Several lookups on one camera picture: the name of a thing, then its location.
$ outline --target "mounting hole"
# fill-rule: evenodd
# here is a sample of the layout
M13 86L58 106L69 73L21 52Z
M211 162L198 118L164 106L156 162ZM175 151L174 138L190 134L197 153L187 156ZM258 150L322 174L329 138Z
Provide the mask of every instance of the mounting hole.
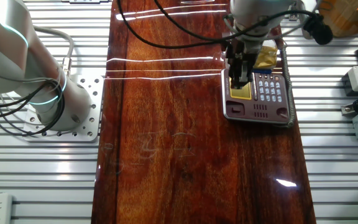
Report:
M80 118L79 118L77 115L75 115L75 114L73 114L73 115L71 116L71 119L72 119L75 123L78 123L78 124L81 123Z

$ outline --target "reddish-brown wood surface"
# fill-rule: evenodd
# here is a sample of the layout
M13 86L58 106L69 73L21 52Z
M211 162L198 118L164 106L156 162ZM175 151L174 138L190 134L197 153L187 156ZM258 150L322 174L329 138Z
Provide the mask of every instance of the reddish-brown wood surface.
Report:
M209 37L227 31L228 4L162 2L180 24ZM147 40L198 42L153 0L122 6ZM93 224L316 223L298 125L224 118L220 46L148 46L129 33L113 1L108 59Z

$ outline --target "cardboard box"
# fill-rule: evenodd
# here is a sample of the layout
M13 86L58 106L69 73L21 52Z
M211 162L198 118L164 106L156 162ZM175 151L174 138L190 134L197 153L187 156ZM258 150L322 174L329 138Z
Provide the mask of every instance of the cardboard box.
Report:
M335 37L358 34L358 0L324 0L319 11Z

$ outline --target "black cable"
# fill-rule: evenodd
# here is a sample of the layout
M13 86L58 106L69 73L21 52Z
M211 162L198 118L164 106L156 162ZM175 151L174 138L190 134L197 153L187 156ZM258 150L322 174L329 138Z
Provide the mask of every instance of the black cable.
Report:
M3 104L3 105L0 105L0 108L4 108L4 107L8 107L8 106L14 106L14 105L18 105L19 103L25 101L25 100L28 100L29 98L32 98L34 97L39 91L41 91L41 89L45 88L46 85L49 85L51 83L53 83L55 81L53 80L46 80L45 83L43 85L41 85L38 89L36 89L34 92L32 92L31 94L29 94L28 96L25 96L17 101L14 101L12 103L6 103L6 104Z
M23 104L21 104L18 108L8 112L8 113L4 113L4 114L0 114L0 118L2 118L3 116L8 116L11 114L14 114L16 112L18 112L19 110L21 110L39 91L41 91L43 88L45 88L47 85L53 84L54 82L45 82L44 84L42 84L40 87L38 87L38 89L36 89L34 92L32 92L30 95L23 97L21 100L15 101L15 102L19 102L22 101L23 99L25 99L25 102ZM6 107L6 105L10 105L11 103L5 104L5 105L0 105L1 107Z
M10 130L6 129L3 125L0 124L0 128L3 129L5 132L11 134L11 135L14 135L14 136L23 136L23 137L26 137L26 136L33 136L35 134L41 134L41 133L44 133L46 131L48 131L50 128L52 128L58 121L59 119L62 117L62 114L65 110L65 98L64 98L64 95L62 94L62 89L60 87L58 87L57 89L57 95L60 96L61 98L60 99L57 99L57 100L60 100L59 101L59 104L58 104L58 108L57 108L57 113L56 113L56 116L54 117L54 119L52 120L51 123L49 123L46 127L44 127L43 129L41 129L40 131L37 131L35 133L32 133L30 131L24 131L23 129L21 128L18 128L17 126L15 126L14 124L12 124L9 120L7 120L5 117L3 117L5 119L5 121L10 124L13 128L17 129L18 131L21 131L25 134L22 134L22 133L13 133L11 132Z
M171 21L175 26L177 26L179 29L181 29L182 31L186 32L187 34L192 35L193 37L199 38L201 40L208 40L208 41L217 41L216 38L211 38L211 37L204 37L202 35L198 35L193 33L192 31L184 28L183 26L179 25L179 23L177 23L167 12L166 10L161 6L161 4L158 2L158 0L154 0L154 3L157 5L157 7L160 9L160 11L162 12L162 14L165 15L165 17L167 19L169 19L169 21Z
M272 15L272 16L270 16L270 17L268 17L268 18L266 18L266 19L264 19L264 20L262 20L260 22L257 22L256 24L254 24L254 25L250 26L249 28L246 28L246 29L244 29L244 30L242 30L242 31L240 31L240 32L238 32L236 34L233 34L233 35L230 35L230 36L227 36L227 37L223 37L223 38L220 38L220 39L215 39L214 41L201 42L201 43L197 43L197 44L188 44L188 45L166 46L166 45L155 44L153 42L145 40L138 33L136 33L136 31L129 25L128 21L125 18L125 15L124 15L124 12L123 12L122 6L121 6L121 0L117 0L117 5L118 5L119 13L122 16L122 20L124 21L125 25L128 27L128 29L130 30L130 32L134 36L136 36L140 41L142 41L145 44L151 45L153 47L162 48L162 49L184 49L184 48L189 48L189 47L198 47L198 46L202 46L202 45L218 44L218 43L221 43L223 40L230 40L230 39L239 37L239 36L244 35L244 34L246 35L247 32L255 29L256 27L264 26L264 25L266 25L267 22L269 22L269 21L271 21L273 19L276 19L278 17L287 15L287 14L306 14L306 15L309 15L311 17L316 17L315 13L309 12L309 11L306 11L306 10L289 10L289 11L279 12L279 13L277 13L275 15Z

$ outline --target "metal bracket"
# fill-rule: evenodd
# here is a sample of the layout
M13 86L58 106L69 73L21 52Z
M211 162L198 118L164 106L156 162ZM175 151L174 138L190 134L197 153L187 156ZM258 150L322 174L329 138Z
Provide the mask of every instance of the metal bracket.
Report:
M109 2L109 0L62 0L70 4L100 4L100 2Z
M75 129L71 131L47 131L43 134L37 134L32 137L23 137L29 142L93 142L98 137L99 121L101 115L101 102L103 95L103 83L102 76L86 77L84 75L77 75L76 80L79 85L84 87L91 97L91 110L88 117ZM44 126L39 124L40 121L31 110L27 110L25 120L33 124L24 124L25 131L37 132Z

